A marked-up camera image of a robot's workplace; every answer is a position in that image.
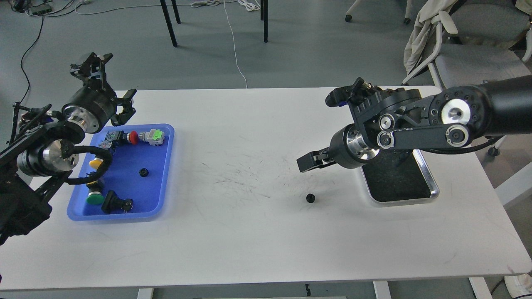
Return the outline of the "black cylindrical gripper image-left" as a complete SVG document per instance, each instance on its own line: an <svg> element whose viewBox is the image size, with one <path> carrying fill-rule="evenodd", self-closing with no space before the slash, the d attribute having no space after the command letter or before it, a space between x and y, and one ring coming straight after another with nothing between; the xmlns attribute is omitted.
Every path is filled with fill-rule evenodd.
<svg viewBox="0 0 532 299"><path fill-rule="evenodd" d="M112 126L125 125L135 114L133 97L137 89L129 89L123 97L108 98L97 90L110 90L107 81L105 64L113 54L97 55L90 53L81 64L71 64L70 74L81 80L82 86L70 98L70 102L62 107L63 117L77 122L87 134L97 134L111 118ZM117 114L116 108L122 111Z"/></svg>

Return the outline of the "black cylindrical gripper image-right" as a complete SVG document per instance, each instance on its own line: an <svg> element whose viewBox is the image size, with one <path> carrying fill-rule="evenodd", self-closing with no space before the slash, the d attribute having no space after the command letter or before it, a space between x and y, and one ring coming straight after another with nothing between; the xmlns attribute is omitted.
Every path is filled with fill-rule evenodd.
<svg viewBox="0 0 532 299"><path fill-rule="evenodd" d="M311 151L297 159L300 173L323 169L338 164L346 169L356 169L372 162L380 150L371 148L363 140L355 125L347 125L331 138L329 148Z"/></svg>

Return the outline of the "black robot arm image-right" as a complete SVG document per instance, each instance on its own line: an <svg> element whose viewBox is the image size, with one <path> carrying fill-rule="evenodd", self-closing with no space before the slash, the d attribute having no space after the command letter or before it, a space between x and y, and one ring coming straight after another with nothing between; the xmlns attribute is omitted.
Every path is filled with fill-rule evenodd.
<svg viewBox="0 0 532 299"><path fill-rule="evenodd" d="M386 151L422 150L437 154L475 151L473 140L531 133L530 75L451 87L428 97L417 89L381 88L357 78L335 88L327 106L347 106L353 122L330 145L298 158L299 171L338 164L356 169Z"/></svg>

